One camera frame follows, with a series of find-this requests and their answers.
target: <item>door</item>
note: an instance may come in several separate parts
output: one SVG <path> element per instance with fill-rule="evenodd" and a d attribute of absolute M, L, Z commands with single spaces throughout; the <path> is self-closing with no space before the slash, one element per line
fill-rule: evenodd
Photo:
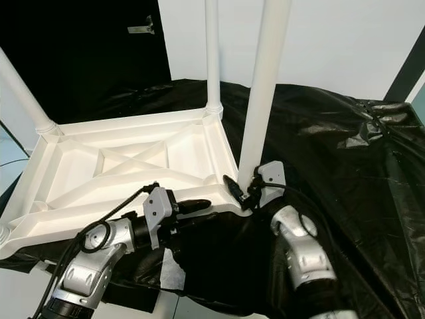
<path fill-rule="evenodd" d="M 0 47 L 58 124 L 133 115 L 111 96 L 171 79 L 156 0 L 89 3 L 10 3 L 0 21 Z"/>

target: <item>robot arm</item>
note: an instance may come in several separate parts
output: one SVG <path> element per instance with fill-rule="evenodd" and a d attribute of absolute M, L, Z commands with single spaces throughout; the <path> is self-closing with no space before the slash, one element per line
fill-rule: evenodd
<path fill-rule="evenodd" d="M 337 276 L 316 237 L 317 228 L 313 221 L 290 205 L 274 205 L 284 189 L 291 189 L 284 185 L 282 162 L 272 161 L 258 167 L 248 188 L 249 195 L 244 194 L 229 177 L 224 180 L 241 207 L 272 216 L 270 228 L 286 246 L 288 272 L 297 300 L 297 318 L 357 319 L 355 311 L 348 309 L 340 298 Z"/>
<path fill-rule="evenodd" d="M 115 264 L 126 254 L 151 245 L 160 246 L 178 232 L 177 214 L 206 209 L 201 199 L 177 203 L 172 191 L 154 187 L 143 203 L 144 216 L 127 213 L 86 234 L 81 251 L 59 278 L 39 319 L 90 319 L 111 279 Z"/>

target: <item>black wire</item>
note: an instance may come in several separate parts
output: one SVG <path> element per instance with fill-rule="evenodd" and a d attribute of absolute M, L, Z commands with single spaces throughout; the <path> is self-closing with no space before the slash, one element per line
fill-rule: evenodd
<path fill-rule="evenodd" d="M 88 233 L 89 231 L 91 231 L 92 229 L 96 228 L 99 225 L 103 225 L 103 226 L 108 225 L 108 226 L 106 226 L 107 233 L 108 233 L 108 227 L 109 227 L 109 230 L 110 230 L 110 226 L 109 226 L 109 224 L 106 223 L 106 219 L 109 219 L 111 216 L 116 214 L 119 210 L 123 209 L 126 205 L 131 203 L 141 193 L 147 192 L 147 191 L 148 191 L 148 187 L 143 186 L 141 189 L 137 190 L 132 196 L 128 197 L 125 201 L 123 201 L 117 207 L 112 209 L 108 214 L 103 216 L 101 219 L 85 226 L 85 228 L 83 228 L 83 230 L 81 230 L 71 240 L 68 247 L 66 248 L 66 250 L 63 252 L 62 256 L 60 257 L 58 263 L 56 264 L 56 267 L 54 268 L 52 276 L 51 276 L 51 278 L 50 278 L 50 280 L 47 284 L 46 290 L 44 291 L 44 294 L 43 294 L 43 296 L 40 300 L 40 303 L 39 303 L 37 309 L 35 310 L 35 313 L 34 313 L 32 319 L 37 319 L 37 317 L 39 316 L 39 314 L 43 310 L 44 304 L 46 303 L 47 297 L 49 296 L 50 291 L 52 290 L 52 287 L 53 287 L 55 280 L 57 278 L 60 278 L 60 276 L 62 276 L 62 274 L 65 271 L 66 267 L 68 266 L 68 263 L 70 262 L 71 258 L 73 258 L 75 256 L 75 254 L 78 252 L 78 251 L 76 251 L 76 248 L 79 248 L 78 245 L 83 239 L 85 239 L 86 233 Z M 106 243 L 107 240 L 108 240 L 108 236 L 105 236 L 104 240 L 100 243 L 100 245 L 98 245 L 94 249 L 90 249 L 89 251 L 91 253 L 98 251 L 99 249 L 101 249 L 103 247 L 103 245 Z"/>
<path fill-rule="evenodd" d="M 27 161 L 27 160 L 29 160 L 29 158 L 16 159 L 16 160 L 14 160 L 14 161 L 8 161 L 7 163 L 1 164 L 1 165 L 0 165 L 0 167 L 3 167 L 3 166 L 6 166 L 6 165 L 9 165 L 9 164 L 15 163 L 15 162 L 17 162 L 17 161 Z"/>

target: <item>black cylinder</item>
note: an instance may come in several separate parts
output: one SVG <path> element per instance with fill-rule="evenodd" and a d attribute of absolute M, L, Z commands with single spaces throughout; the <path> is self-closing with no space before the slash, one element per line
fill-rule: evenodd
<path fill-rule="evenodd" d="M 319 279 L 302 284 L 296 289 L 294 305 L 298 318 L 348 309 L 340 296 L 336 280 Z"/>
<path fill-rule="evenodd" d="M 151 237 L 149 236 L 149 229 L 147 228 L 146 218 L 144 216 L 138 217 L 131 221 L 131 227 L 134 232 L 134 245 L 136 249 L 142 249 L 150 246 Z"/>
<path fill-rule="evenodd" d="M 40 319 L 91 319 L 94 310 L 51 298 L 41 312 Z"/>

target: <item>black plastic sheet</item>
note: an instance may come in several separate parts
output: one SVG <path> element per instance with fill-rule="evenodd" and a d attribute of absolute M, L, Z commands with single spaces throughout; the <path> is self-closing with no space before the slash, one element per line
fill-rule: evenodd
<path fill-rule="evenodd" d="M 206 89 L 192 80 L 125 89 L 76 121 L 199 108 Z M 222 83 L 221 96 L 238 161 L 249 89 Z M 279 84 L 262 157 L 272 160 L 284 162 L 288 185 L 329 220 L 341 295 L 360 317 L 425 318 L 425 131 L 410 105 Z M 285 201 L 308 213 L 298 198 L 287 194 Z M 57 260 L 63 245 L 26 247 L 0 267 Z M 282 243 L 261 217 L 214 215 L 170 248 L 187 273 L 180 295 L 226 313 L 294 316 Z M 160 288 L 162 258 L 163 248 L 125 256 L 112 282 Z"/>

